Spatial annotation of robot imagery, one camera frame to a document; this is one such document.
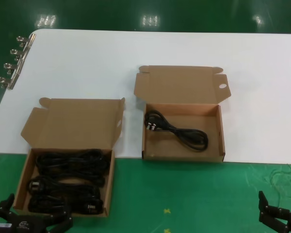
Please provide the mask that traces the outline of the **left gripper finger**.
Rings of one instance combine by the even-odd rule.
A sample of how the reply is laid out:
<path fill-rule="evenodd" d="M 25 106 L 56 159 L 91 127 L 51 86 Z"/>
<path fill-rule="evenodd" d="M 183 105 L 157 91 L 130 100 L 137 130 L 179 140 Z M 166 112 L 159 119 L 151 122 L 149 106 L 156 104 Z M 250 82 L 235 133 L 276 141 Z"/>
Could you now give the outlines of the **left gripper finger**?
<path fill-rule="evenodd" d="M 12 217 L 16 217 L 17 214 L 12 212 L 10 209 L 14 203 L 15 195 L 10 194 L 6 200 L 0 202 L 0 218 L 4 220 L 10 220 Z"/>
<path fill-rule="evenodd" d="M 73 227 L 70 207 L 65 204 L 62 210 L 45 217 L 47 233 L 65 233 Z"/>

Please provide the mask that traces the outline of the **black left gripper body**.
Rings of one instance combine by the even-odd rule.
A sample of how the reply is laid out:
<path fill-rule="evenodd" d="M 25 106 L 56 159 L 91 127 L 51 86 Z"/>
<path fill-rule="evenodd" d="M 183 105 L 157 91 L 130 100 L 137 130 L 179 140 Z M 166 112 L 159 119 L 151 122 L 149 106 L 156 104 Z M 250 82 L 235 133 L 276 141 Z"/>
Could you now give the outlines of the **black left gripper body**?
<path fill-rule="evenodd" d="M 46 233 L 44 216 L 11 214 L 13 233 Z"/>

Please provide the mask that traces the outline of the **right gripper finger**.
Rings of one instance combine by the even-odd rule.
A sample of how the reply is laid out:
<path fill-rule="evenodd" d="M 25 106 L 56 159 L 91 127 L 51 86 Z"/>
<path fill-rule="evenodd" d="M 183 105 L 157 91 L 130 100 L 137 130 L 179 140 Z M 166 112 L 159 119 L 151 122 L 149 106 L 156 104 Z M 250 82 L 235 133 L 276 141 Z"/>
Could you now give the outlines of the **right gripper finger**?
<path fill-rule="evenodd" d="M 288 223 L 279 221 L 289 221 L 290 210 L 269 205 L 264 193 L 259 191 L 259 221 L 272 230 L 289 230 Z"/>

